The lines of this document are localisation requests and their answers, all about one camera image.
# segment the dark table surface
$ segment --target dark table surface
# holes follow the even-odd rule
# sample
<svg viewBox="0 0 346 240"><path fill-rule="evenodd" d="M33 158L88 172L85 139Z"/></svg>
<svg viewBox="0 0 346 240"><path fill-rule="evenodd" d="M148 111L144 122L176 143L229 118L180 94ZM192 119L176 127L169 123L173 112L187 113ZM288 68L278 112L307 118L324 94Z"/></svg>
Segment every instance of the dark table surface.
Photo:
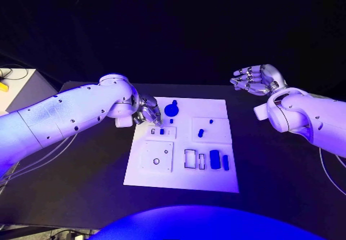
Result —
<svg viewBox="0 0 346 240"><path fill-rule="evenodd" d="M62 89L84 84L68 82ZM301 136L277 132L268 120L257 120L252 108L267 97L232 86L134 87L157 97L225 99L239 194L123 185L135 126L115 128L114 119L105 118L78 134L55 161L9 182L0 195L0 223L99 229L157 207L210 205L268 216L327 239L343 239L346 196L324 174L319 148ZM19 167L55 146L23 159ZM336 157L323 153L330 174L339 176Z"/></svg>

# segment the shape sorting board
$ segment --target shape sorting board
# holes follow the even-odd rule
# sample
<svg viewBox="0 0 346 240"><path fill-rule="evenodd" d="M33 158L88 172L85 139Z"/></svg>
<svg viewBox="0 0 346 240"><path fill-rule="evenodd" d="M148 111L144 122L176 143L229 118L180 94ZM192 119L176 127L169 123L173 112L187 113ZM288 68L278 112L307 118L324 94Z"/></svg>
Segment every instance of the shape sorting board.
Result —
<svg viewBox="0 0 346 240"><path fill-rule="evenodd" d="M174 97L156 99L163 131L150 122L135 126L124 185L238 193L226 101ZM179 113L169 117L164 107L173 100ZM219 169L210 166L212 150L219 152Z"/></svg>

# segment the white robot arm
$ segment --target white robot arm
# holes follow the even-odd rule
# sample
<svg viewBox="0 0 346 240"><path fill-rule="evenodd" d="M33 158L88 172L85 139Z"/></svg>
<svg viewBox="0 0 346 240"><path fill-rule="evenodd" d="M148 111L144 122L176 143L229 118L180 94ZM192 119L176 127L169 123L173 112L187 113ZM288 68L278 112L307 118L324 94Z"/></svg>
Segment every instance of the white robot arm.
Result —
<svg viewBox="0 0 346 240"><path fill-rule="evenodd" d="M98 85L73 88L1 116L0 176L27 155L97 125L105 116L115 118L117 127L130 127L133 120L161 126L156 99L138 95L118 74L105 75Z"/></svg>
<svg viewBox="0 0 346 240"><path fill-rule="evenodd" d="M231 79L236 90L270 96L254 108L258 120L268 119L277 131L300 134L313 145L346 158L346 102L288 87L270 64L242 68L234 75L241 75Z"/></svg>

